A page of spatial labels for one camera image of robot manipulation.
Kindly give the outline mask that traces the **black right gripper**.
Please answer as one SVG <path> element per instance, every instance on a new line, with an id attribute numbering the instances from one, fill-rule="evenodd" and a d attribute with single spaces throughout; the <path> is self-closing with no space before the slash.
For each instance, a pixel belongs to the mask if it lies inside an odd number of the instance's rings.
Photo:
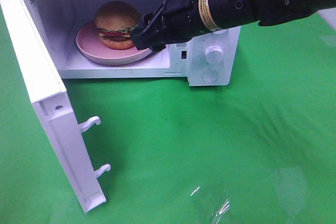
<path id="1" fill-rule="evenodd" d="M 138 50 L 159 52 L 166 45 L 260 19 L 260 0 L 164 0 L 130 32 Z"/>

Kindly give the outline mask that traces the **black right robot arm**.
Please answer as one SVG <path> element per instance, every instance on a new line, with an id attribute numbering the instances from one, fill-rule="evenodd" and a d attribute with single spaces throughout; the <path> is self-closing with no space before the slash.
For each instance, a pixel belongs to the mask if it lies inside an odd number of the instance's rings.
<path id="1" fill-rule="evenodd" d="M 335 0 L 163 0 L 130 36 L 139 50 L 161 51 L 214 31 L 254 22 L 274 26 L 334 7 Z"/>

